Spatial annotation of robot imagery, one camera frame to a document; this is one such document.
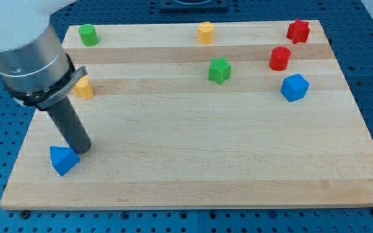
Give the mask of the yellow block behind arm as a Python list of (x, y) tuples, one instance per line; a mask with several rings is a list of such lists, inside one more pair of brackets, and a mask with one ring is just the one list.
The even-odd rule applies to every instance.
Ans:
[(73, 94), (77, 97), (84, 98), (86, 100), (92, 99), (94, 96), (93, 87), (89, 82), (89, 78), (84, 76), (74, 86), (72, 90)]

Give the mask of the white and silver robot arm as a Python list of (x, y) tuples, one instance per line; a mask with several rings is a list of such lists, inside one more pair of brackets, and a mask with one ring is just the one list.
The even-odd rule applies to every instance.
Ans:
[(73, 0), (0, 0), (0, 76), (23, 105), (46, 110), (87, 75), (75, 69), (51, 25)]

